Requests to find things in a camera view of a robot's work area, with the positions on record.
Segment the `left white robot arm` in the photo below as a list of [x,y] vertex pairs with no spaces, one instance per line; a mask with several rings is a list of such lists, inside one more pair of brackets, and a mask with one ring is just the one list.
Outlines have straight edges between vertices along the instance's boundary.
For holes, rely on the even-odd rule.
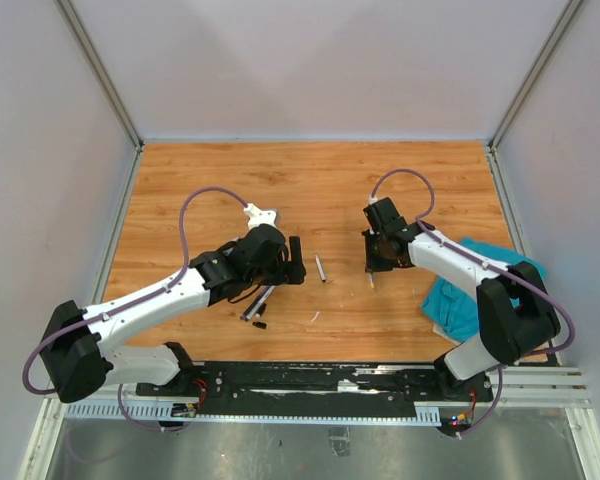
[[59,400],[74,403],[108,383],[128,382],[114,360],[134,336],[176,316],[238,301],[251,287],[300,285],[305,275],[300,238],[262,224],[124,297],[88,307],[73,300],[58,305],[40,357]]

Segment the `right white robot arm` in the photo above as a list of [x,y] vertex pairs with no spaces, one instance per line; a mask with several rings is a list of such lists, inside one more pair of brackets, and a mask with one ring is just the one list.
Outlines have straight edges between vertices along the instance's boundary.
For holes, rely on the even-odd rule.
[[426,269],[476,303],[478,332],[434,361],[433,387],[446,400],[466,392],[469,381],[509,366],[544,346],[561,330],[537,268],[509,265],[475,253],[426,222],[409,224],[388,197],[363,209],[369,228],[365,271]]

